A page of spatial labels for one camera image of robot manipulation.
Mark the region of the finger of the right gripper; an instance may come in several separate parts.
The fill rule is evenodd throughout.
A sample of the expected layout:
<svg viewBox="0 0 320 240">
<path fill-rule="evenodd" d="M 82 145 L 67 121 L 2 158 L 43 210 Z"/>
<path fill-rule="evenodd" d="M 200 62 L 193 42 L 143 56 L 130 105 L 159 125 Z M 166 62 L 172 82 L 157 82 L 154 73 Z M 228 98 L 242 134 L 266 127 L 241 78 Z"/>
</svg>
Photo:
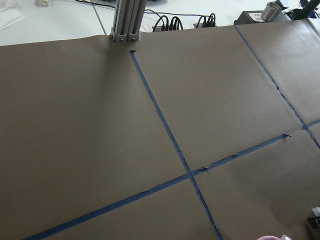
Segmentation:
<svg viewBox="0 0 320 240">
<path fill-rule="evenodd" d="M 313 238 L 320 237 L 320 207 L 314 207 L 311 215 L 307 218 L 307 227 Z"/>
</svg>

